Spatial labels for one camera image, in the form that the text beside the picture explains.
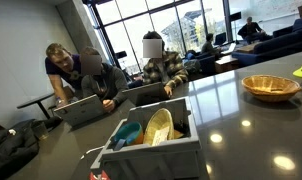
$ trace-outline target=blue shirt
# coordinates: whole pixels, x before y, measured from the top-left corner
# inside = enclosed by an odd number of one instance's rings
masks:
[[[71,57],[74,62],[71,74],[64,72],[57,65],[51,62],[48,57],[45,58],[45,69],[48,75],[60,75],[61,78],[69,83],[74,89],[81,90],[81,81],[83,76],[81,76],[80,56],[78,54],[74,54]]]

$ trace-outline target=plaid shirt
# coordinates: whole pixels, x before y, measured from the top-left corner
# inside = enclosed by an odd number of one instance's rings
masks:
[[[170,80],[166,84],[172,89],[183,82],[188,81],[188,72],[184,69],[182,60],[177,52],[165,51],[163,54],[164,71],[167,72]],[[162,82],[160,68],[156,64],[156,59],[151,58],[143,68],[143,85]]]

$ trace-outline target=laptop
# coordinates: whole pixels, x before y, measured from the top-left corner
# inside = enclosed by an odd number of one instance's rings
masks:
[[[102,102],[97,95],[83,98],[74,103],[57,108],[54,112],[70,126],[76,126],[105,113]]]
[[[135,106],[144,106],[170,99],[164,90],[162,82],[125,90],[123,94],[125,94]]]
[[[232,53],[234,51],[236,45],[237,45],[236,43],[231,43],[229,49],[226,51],[222,51],[221,54],[227,55],[227,54]]]

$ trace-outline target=cup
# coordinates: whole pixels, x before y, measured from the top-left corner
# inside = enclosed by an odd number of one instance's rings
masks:
[[[130,122],[122,126],[114,136],[114,141],[123,141],[124,145],[131,146],[143,143],[143,130],[138,122]]]
[[[48,130],[42,121],[33,122],[32,131],[39,140],[44,140],[49,136]]]

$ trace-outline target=person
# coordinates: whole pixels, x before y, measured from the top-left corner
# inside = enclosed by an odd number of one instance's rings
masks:
[[[201,48],[201,54],[210,53],[211,55],[215,56],[215,59],[218,60],[221,57],[221,48],[213,48],[212,41],[213,41],[213,34],[209,33],[206,36],[206,42]]]
[[[143,39],[161,39],[156,32],[148,32]],[[162,40],[162,58],[151,58],[143,67],[143,85],[162,82],[164,90],[172,96],[174,88],[188,81],[188,72],[184,69],[178,52],[165,51],[165,43]]]
[[[60,106],[68,104],[63,91],[62,79],[75,89],[75,96],[82,98],[81,91],[81,63],[78,54],[71,54],[59,43],[52,43],[46,49],[45,68],[50,79],[55,96],[61,99]]]
[[[80,53],[82,63],[89,60],[83,58],[87,55],[100,54],[93,47],[85,47]],[[101,63],[99,74],[84,76],[81,83],[83,97],[86,98],[96,94],[100,98],[105,111],[111,112],[127,99],[122,91],[128,89],[128,84],[122,70],[107,63]]]
[[[242,36],[248,44],[251,44],[254,40],[268,40],[272,39],[266,32],[260,28],[258,23],[252,22],[252,17],[247,18],[247,23],[239,30],[238,35]]]

